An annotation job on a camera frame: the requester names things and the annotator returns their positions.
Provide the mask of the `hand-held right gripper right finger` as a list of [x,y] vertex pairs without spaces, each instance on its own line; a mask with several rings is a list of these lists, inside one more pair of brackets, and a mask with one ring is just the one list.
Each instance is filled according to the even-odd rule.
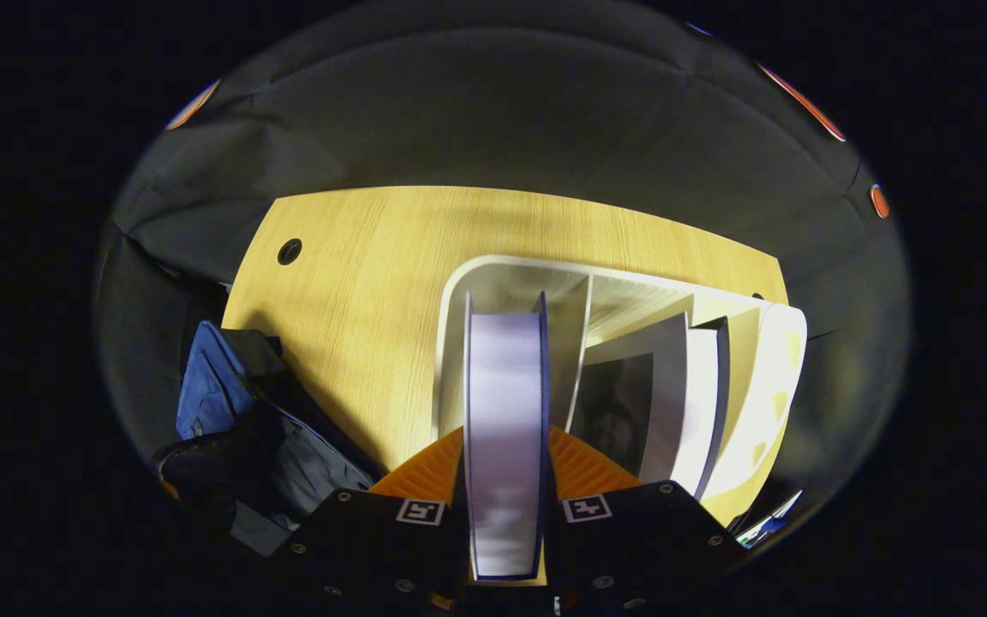
[[548,431],[546,582],[563,614],[653,614],[745,563],[724,524],[671,480],[644,482],[563,429]]

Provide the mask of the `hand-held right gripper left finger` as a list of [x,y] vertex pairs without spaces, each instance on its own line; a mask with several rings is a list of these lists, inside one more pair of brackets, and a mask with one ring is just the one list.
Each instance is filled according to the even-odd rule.
[[337,489],[275,554],[278,596],[306,614],[455,614],[469,582],[464,433],[365,492]]

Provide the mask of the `blue schoolbag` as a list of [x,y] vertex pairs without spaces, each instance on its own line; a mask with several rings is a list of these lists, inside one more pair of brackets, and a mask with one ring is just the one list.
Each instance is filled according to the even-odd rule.
[[365,491],[385,474],[314,401],[282,352],[278,337],[202,321],[176,408],[177,441],[211,433],[249,440],[252,495],[223,512],[187,508],[208,530],[228,532],[262,557],[337,489]]

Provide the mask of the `grey portrait cover book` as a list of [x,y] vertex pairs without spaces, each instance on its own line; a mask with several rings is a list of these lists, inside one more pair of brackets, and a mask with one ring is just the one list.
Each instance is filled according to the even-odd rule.
[[721,453],[730,384],[727,317],[687,313],[586,350],[568,431],[643,483],[706,495]]

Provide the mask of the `blue spine book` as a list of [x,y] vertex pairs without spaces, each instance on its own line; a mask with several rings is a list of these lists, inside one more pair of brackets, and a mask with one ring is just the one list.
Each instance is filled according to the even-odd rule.
[[549,481],[546,296],[529,312],[481,314],[466,297],[464,480],[477,583],[537,577]]

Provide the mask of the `white plastic bookshelf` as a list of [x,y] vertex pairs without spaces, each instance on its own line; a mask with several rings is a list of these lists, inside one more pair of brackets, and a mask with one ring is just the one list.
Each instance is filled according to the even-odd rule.
[[541,293],[551,355],[549,421],[567,433],[588,348],[680,313],[687,313],[693,326],[728,318],[728,415],[706,495],[696,501],[721,524],[747,512],[782,445],[805,358],[805,315],[783,303],[630,271],[477,257],[459,266],[442,292],[432,402],[435,436],[463,424],[466,297],[476,312],[500,314],[529,312]]

